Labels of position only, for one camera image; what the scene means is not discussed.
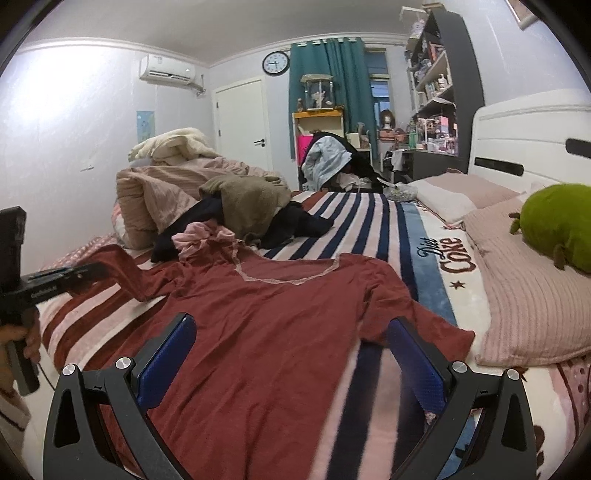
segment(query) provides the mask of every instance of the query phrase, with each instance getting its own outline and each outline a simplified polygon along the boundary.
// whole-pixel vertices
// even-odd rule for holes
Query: bottle
[[[417,127],[414,121],[411,121],[408,125],[408,147],[412,149],[417,148]]]
[[[437,83],[439,84],[439,91],[443,91],[447,88],[448,83],[444,74],[440,73],[439,75],[440,77],[437,79]]]

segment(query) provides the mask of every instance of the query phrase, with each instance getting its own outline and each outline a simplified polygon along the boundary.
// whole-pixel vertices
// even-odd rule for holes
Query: cable
[[[41,363],[37,364],[39,366],[39,370],[41,370],[41,373],[43,374],[43,376],[45,377],[45,380],[47,380],[47,383],[49,383],[49,386],[53,389],[53,391],[56,391],[56,388],[53,386],[53,384],[49,381],[49,377],[47,376],[47,374],[45,373],[45,370],[43,370],[43,367],[41,366]]]

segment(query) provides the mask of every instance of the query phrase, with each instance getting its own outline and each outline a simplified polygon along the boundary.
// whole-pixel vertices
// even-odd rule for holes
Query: metal screw
[[[468,366],[464,362],[453,362],[452,368],[454,372],[465,374],[468,371]]]
[[[120,370],[125,370],[131,365],[131,358],[127,358],[126,356],[119,358],[115,363],[115,366]]]
[[[64,375],[71,375],[76,371],[76,366],[74,364],[66,365],[64,370],[61,371]]]
[[[519,372],[517,370],[510,368],[509,370],[507,370],[507,377],[509,377],[512,380],[519,380]]]

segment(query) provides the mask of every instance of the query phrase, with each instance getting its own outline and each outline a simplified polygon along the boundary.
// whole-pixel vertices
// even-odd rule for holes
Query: teal curtain
[[[369,132],[374,158],[378,158],[378,127],[363,40],[328,38],[319,44],[308,42],[305,46],[291,46],[290,126],[291,114],[297,109],[297,99],[304,98],[304,86],[300,80],[306,73],[326,73],[335,77],[335,103],[345,106],[345,133],[357,131],[357,123],[363,122]],[[290,136],[291,155],[295,158],[292,127]]]

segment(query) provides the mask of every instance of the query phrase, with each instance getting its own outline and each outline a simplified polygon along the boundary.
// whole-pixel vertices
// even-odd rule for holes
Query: white door
[[[273,170],[262,79],[216,91],[217,148],[230,160]]]

